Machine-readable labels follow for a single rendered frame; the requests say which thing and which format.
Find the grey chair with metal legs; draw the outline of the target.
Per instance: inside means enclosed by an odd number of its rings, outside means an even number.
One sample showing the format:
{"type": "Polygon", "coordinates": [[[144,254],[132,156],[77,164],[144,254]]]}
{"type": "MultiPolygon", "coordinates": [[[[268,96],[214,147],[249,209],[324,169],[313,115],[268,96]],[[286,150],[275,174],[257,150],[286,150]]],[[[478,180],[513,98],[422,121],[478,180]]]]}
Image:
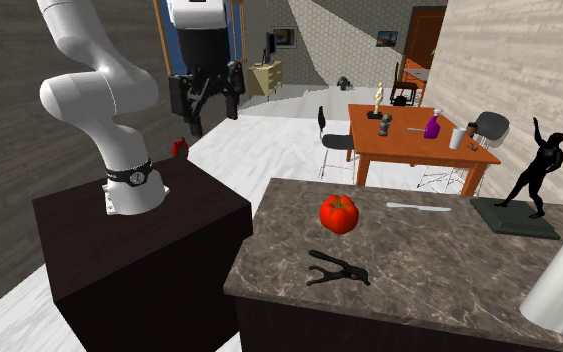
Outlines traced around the grey chair with metal legs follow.
{"type": "MultiPolygon", "coordinates": [[[[482,112],[474,122],[468,124],[475,130],[470,135],[473,140],[484,148],[499,146],[509,131],[509,120],[495,112],[482,112]]],[[[465,183],[467,170],[465,168],[449,168],[442,172],[430,172],[429,166],[417,185],[418,188],[429,187],[432,191],[446,193],[452,186],[465,183]]]]}

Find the yellow-toned wall picture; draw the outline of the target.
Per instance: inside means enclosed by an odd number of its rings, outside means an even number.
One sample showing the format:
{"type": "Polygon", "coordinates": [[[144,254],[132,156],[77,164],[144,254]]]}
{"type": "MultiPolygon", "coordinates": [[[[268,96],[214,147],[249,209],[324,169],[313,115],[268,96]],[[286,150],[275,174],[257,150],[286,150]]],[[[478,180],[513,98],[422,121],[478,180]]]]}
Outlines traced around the yellow-toned wall picture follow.
{"type": "Polygon", "coordinates": [[[273,26],[271,32],[275,36],[277,48],[295,49],[297,47],[296,26],[273,26]]]}

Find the black chair with metal legs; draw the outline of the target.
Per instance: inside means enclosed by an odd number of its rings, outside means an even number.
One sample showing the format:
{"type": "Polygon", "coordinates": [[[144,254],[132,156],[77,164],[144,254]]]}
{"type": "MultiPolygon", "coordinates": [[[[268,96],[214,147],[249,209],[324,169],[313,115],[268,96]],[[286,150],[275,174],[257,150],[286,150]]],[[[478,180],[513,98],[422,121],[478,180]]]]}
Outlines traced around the black chair with metal legs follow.
{"type": "Polygon", "coordinates": [[[331,167],[331,164],[327,163],[327,158],[330,150],[346,150],[351,152],[353,157],[351,158],[353,162],[352,166],[352,183],[355,183],[355,173],[356,173],[356,153],[354,148],[354,140],[351,134],[340,135],[340,134],[325,134],[324,128],[326,127],[326,118],[324,116],[323,107],[318,108],[317,121],[319,126],[319,138],[321,144],[326,148],[323,164],[319,169],[318,180],[322,181],[324,173],[327,167],[331,167]]]}

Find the pale yellow chest of drawers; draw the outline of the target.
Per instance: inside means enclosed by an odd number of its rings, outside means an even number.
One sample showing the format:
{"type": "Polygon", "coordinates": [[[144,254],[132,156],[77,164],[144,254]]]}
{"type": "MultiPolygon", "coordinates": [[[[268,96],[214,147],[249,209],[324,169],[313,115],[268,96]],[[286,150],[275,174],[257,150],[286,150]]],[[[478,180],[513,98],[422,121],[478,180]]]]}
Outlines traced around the pale yellow chest of drawers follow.
{"type": "Polygon", "coordinates": [[[247,90],[250,98],[253,96],[269,98],[283,85],[283,64],[280,60],[272,59],[275,53],[275,34],[267,32],[261,62],[249,67],[247,71],[247,90]]]}

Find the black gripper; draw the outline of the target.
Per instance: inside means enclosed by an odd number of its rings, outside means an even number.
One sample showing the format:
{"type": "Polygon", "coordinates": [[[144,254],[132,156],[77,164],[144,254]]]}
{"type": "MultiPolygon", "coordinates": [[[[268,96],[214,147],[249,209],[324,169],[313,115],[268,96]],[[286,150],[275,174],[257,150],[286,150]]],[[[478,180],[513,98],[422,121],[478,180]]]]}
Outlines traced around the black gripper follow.
{"type": "Polygon", "coordinates": [[[171,110],[184,119],[194,137],[202,137],[200,111],[209,97],[208,78],[227,79],[223,88],[226,115],[237,120],[240,96],[246,92],[243,67],[241,62],[228,65],[226,28],[178,29],[177,35],[186,71],[168,77],[171,110]]]}

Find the silver table knife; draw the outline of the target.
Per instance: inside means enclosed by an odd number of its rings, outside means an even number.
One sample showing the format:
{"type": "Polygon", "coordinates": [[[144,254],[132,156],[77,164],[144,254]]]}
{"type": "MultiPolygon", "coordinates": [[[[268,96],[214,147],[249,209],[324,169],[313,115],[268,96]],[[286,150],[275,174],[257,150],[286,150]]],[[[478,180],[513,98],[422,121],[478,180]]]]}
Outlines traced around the silver table knife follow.
{"type": "Polygon", "coordinates": [[[431,211],[431,212],[448,212],[452,210],[449,207],[405,204],[405,203],[396,203],[396,202],[387,202],[386,205],[389,208],[411,208],[420,211],[431,211]]]}

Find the dark robot stand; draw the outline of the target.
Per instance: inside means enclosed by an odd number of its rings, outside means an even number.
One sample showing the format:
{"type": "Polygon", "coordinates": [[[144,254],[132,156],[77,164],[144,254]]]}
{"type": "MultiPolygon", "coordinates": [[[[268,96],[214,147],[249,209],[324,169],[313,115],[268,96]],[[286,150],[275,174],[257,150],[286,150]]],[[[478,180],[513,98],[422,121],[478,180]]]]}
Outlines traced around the dark robot stand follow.
{"type": "Polygon", "coordinates": [[[223,285],[250,202],[186,159],[157,208],[107,215],[93,181],[34,200],[53,300],[86,352],[215,352],[238,331],[223,285]]]}

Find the black hinged hand tool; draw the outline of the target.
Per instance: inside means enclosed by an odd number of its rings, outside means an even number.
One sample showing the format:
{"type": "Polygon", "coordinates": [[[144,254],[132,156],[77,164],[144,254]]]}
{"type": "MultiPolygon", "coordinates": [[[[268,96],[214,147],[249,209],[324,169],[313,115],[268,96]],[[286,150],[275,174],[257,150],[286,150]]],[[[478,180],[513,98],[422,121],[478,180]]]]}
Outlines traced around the black hinged hand tool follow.
{"type": "Polygon", "coordinates": [[[311,265],[308,267],[309,270],[317,270],[322,273],[322,277],[319,279],[313,279],[306,282],[307,286],[311,286],[313,284],[324,283],[328,281],[334,281],[339,279],[349,279],[354,281],[363,282],[366,286],[370,286],[371,283],[369,281],[369,275],[366,269],[361,267],[357,267],[354,265],[349,264],[348,262],[331,257],[323,252],[317,250],[309,250],[308,254],[314,258],[324,260],[327,262],[334,263],[340,266],[338,271],[328,271],[320,266],[311,265]]]}

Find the brown door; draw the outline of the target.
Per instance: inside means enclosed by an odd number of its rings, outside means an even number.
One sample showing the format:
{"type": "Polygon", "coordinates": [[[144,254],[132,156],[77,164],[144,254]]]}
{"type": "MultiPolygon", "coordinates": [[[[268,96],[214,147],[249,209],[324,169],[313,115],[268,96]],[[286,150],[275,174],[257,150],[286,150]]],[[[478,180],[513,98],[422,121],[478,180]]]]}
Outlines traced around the brown door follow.
{"type": "Polygon", "coordinates": [[[445,6],[415,6],[412,9],[404,49],[404,68],[431,68],[445,13],[445,6]]]}

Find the blue panel with wooden frame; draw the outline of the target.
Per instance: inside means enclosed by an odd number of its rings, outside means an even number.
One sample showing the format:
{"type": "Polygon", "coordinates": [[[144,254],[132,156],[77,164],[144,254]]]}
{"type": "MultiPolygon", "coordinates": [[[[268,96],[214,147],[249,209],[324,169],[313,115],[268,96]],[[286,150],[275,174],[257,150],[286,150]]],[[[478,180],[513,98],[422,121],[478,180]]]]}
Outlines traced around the blue panel with wooden frame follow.
{"type": "MultiPolygon", "coordinates": [[[[231,60],[245,64],[247,47],[245,43],[244,0],[224,0],[224,3],[226,5],[231,60]]],[[[185,74],[187,69],[182,59],[176,29],[170,21],[168,0],[154,0],[154,5],[156,6],[158,28],[161,30],[160,37],[166,71],[169,75],[185,74]]]]}

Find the black figure on dark base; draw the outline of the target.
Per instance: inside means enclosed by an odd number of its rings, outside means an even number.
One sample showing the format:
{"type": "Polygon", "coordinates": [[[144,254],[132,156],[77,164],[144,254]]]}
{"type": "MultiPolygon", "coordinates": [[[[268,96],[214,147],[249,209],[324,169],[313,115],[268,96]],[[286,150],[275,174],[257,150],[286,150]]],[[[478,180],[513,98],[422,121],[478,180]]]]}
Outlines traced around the black figure on dark base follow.
{"type": "Polygon", "coordinates": [[[555,132],[543,139],[536,117],[533,124],[538,145],[536,156],[520,174],[508,196],[504,200],[472,198],[470,203],[495,233],[559,240],[554,227],[543,219],[544,203],[539,191],[546,175],[563,163],[563,151],[559,147],[563,133],[555,132]]]}

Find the dark wooden chair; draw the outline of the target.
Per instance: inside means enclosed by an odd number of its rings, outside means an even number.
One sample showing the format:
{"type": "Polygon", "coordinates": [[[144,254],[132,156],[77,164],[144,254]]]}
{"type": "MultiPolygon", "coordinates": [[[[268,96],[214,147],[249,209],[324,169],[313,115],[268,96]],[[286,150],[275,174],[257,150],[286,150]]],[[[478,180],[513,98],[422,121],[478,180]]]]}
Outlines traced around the dark wooden chair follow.
{"type": "Polygon", "coordinates": [[[399,71],[399,63],[396,63],[394,82],[390,94],[390,102],[393,106],[412,106],[416,98],[418,85],[412,82],[399,81],[397,73],[399,71]],[[410,91],[410,97],[406,98],[403,93],[405,90],[410,91]]]}

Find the red tomato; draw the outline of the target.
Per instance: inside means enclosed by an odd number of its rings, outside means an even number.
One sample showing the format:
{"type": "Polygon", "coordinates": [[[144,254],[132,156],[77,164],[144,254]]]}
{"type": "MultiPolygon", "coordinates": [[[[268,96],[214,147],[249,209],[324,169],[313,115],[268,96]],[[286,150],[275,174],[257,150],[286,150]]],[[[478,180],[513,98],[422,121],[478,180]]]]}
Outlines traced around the red tomato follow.
{"type": "Polygon", "coordinates": [[[346,195],[330,195],[321,205],[321,224],[335,234],[346,234],[358,224],[359,210],[346,195]]]}

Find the orange wooden table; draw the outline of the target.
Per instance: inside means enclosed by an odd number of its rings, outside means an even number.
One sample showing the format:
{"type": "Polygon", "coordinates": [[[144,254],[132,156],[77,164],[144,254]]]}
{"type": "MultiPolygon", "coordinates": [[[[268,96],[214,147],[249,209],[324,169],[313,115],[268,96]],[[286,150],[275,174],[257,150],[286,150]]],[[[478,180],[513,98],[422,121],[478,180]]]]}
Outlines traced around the orange wooden table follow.
{"type": "Polygon", "coordinates": [[[372,104],[350,104],[348,106],[350,134],[353,136],[355,153],[359,156],[358,186],[366,184],[372,162],[389,162],[409,165],[428,165],[466,168],[468,174],[461,194],[472,196],[487,167],[498,165],[500,160],[470,137],[464,136],[456,149],[449,147],[455,124],[439,115],[437,123],[440,133],[434,139],[423,137],[427,122],[434,110],[430,107],[381,106],[379,110],[393,116],[386,136],[380,136],[380,122],[369,119],[372,104]]]}

